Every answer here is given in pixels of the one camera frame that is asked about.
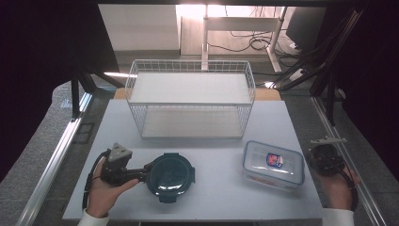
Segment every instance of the white table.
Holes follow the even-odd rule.
[[[321,203],[305,166],[305,183],[295,192],[247,181],[242,154],[249,140],[300,151],[283,101],[255,102],[243,139],[142,139],[125,100],[111,100],[64,219],[79,219],[83,187],[95,158],[114,142],[133,151],[127,168],[142,168],[163,153],[179,153],[196,168],[196,183],[177,202],[160,203],[146,185],[120,196],[109,213],[134,221],[260,221],[321,218]]]

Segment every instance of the dark green lid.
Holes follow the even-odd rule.
[[[174,203],[195,182],[195,169],[178,153],[164,153],[153,161],[147,187],[163,203]]]

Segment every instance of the white wire basket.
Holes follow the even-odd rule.
[[[255,83],[247,61],[138,59],[125,92],[142,137],[241,138]]]

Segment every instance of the white sleeve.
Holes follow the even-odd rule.
[[[106,218],[94,218],[90,216],[86,209],[83,211],[83,216],[79,221],[77,226],[106,226],[108,223],[109,217]]]
[[[354,226],[353,212],[342,209],[323,209],[323,226]]]

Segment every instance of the hand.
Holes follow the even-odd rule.
[[[114,206],[118,196],[124,191],[138,184],[138,180],[126,182],[122,186],[111,186],[109,183],[101,180],[100,175],[105,159],[97,166],[91,181],[91,189],[88,193],[88,208],[86,212],[95,218],[106,217],[108,211]]]
[[[348,168],[345,167],[343,171],[350,178]],[[360,183],[360,178],[353,170],[350,170],[350,173],[352,174],[355,186],[357,186]],[[352,194],[342,175],[337,174],[332,177],[326,177],[317,174],[317,176],[320,179],[322,187],[328,196],[329,207],[333,209],[350,210]]]

